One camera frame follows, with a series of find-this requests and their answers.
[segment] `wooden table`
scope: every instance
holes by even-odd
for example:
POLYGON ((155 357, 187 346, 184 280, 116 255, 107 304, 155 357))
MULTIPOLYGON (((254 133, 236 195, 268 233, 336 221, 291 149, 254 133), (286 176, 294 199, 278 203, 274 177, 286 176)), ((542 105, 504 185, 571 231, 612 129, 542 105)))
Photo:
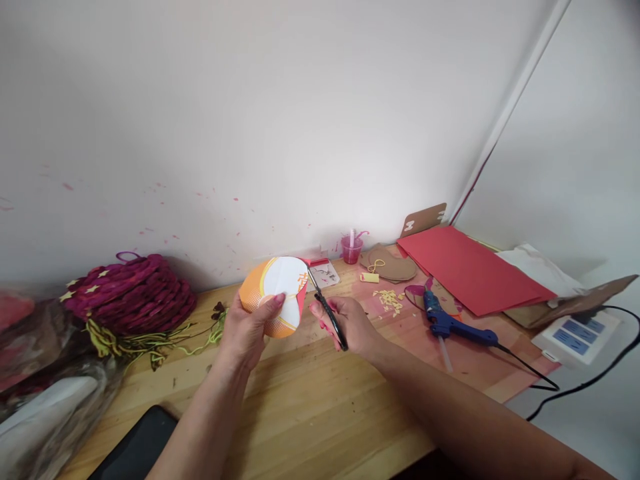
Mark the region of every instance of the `wooden table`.
MULTIPOLYGON (((395 247, 390 247, 397 254, 395 247)), ((327 297, 349 295, 364 306, 374 326, 389 340, 422 360, 444 370, 439 346, 427 334, 424 313, 404 300, 400 315, 385 312, 374 290, 401 293, 406 285, 424 284, 420 272, 409 282, 392 285, 362 283, 361 267, 334 266, 341 282, 323 290, 327 297)), ((453 298, 436 285, 445 310, 453 298)), ((229 305, 238 285, 203 293, 189 321, 192 333, 211 325, 213 306, 229 305)), ((313 300, 308 293, 305 306, 313 300)), ((504 315, 483 319, 463 312, 465 322, 492 328, 502 344, 542 373, 554 365, 541 356, 526 331, 504 315)), ((205 335, 185 342, 200 346, 205 335)), ((165 364, 152 372, 148 359, 131 366, 121 390, 76 457, 62 472, 62 479, 86 479, 105 456, 154 404, 176 415, 184 412, 200 382, 214 362, 218 348, 200 355, 172 352, 165 364)), ((456 378, 499 402, 505 402, 537 379, 502 352, 448 339, 447 350, 456 378)), ((384 378, 352 353, 336 352, 308 309, 300 328, 286 339, 270 339, 253 372, 237 426, 225 478, 366 478, 387 479, 406 468, 435 446, 384 378)))

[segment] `plastic cup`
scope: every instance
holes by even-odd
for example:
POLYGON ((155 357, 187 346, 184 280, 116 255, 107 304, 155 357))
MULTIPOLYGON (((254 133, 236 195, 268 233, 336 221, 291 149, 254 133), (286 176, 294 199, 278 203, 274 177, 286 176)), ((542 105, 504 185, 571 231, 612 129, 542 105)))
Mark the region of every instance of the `plastic cup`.
POLYGON ((342 258, 344 258, 345 263, 350 265, 358 263, 358 260, 360 259, 360 252, 362 251, 362 240, 354 239, 353 248, 349 247, 349 237, 342 237, 340 243, 342 243, 342 258))

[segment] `red cardstock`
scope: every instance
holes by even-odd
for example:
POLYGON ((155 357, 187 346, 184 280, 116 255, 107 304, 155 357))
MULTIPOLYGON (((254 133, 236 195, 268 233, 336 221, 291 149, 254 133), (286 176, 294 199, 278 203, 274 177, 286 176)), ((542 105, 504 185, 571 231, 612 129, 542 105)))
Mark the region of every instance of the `red cardstock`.
POLYGON ((454 227, 425 230, 398 245, 478 317, 556 298, 454 227))

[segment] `glue gun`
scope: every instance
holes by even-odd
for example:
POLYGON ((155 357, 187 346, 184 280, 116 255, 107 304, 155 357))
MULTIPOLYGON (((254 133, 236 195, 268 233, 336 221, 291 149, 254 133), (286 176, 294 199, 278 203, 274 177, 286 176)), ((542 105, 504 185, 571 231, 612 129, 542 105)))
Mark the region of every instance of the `glue gun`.
POLYGON ((423 299, 427 311, 427 320, 431 322, 432 334, 442 339, 449 338, 452 333, 485 347, 497 347, 498 336, 493 330, 480 330, 470 327, 442 310, 440 301, 430 290, 425 290, 423 299))

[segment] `black cable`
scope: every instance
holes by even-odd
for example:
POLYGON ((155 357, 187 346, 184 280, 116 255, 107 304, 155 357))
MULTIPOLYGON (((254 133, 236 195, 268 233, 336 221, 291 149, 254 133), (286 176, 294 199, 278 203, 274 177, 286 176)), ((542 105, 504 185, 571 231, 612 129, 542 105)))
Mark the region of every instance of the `black cable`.
MULTIPOLYGON (((640 317, 638 317, 638 315, 636 315, 634 312, 629 311, 627 309, 624 309, 622 307, 616 307, 614 305, 602 305, 602 307, 598 308, 598 311, 602 310, 602 309, 605 309, 605 308, 622 310, 623 312, 626 312, 626 313, 634 316, 634 318, 636 320, 638 320, 638 327, 640 327, 640 317)), ((542 407, 544 406, 545 403, 550 402, 552 400, 556 400, 558 398, 566 397, 567 395, 579 392, 581 390, 584 390, 587 387, 592 386, 594 383, 596 383, 598 380, 600 380, 602 377, 604 377, 606 374, 608 374, 608 372, 610 372, 610 370, 612 370, 612 368, 614 368, 620 362, 620 360, 622 360, 626 356, 626 354, 628 354, 631 350, 636 348, 639 343, 640 343, 640 330, 638 330, 638 334, 636 335, 635 339, 630 344, 628 344, 626 346, 626 348, 624 348, 624 350, 622 350, 622 352, 620 352, 618 354, 618 356, 615 358, 615 360, 613 360, 613 362, 611 362, 610 366, 608 366, 602 373, 600 373, 599 375, 596 375, 591 380, 582 383, 581 385, 577 386, 576 388, 572 388, 572 389, 564 391, 562 393, 558 393, 557 395, 552 395, 549 398, 542 400, 542 402, 540 403, 540 405, 538 405, 538 408, 535 410, 535 412, 533 412, 530 416, 527 417, 527 421, 531 421, 534 418, 536 418, 536 416, 538 416, 538 413, 540 413, 540 410, 542 410, 542 407)))
POLYGON ((552 387, 545 387, 544 385, 532 385, 531 388, 535 388, 535 389, 539 389, 539 390, 548 390, 548 391, 560 391, 560 387, 556 383, 554 383, 552 380, 549 380, 542 373, 538 372, 538 370, 536 370, 535 368, 530 366, 527 362, 522 360, 522 358, 518 357, 514 352, 512 352, 511 350, 509 350, 508 348, 506 348, 506 347, 504 347, 503 345, 500 345, 500 344, 496 345, 496 348, 499 349, 499 350, 502 350, 505 353, 508 353, 510 356, 512 356, 513 358, 518 360, 518 362, 522 363, 526 368, 528 368, 529 370, 534 372, 542 380, 544 380, 545 382, 547 382, 550 385, 553 385, 552 387))

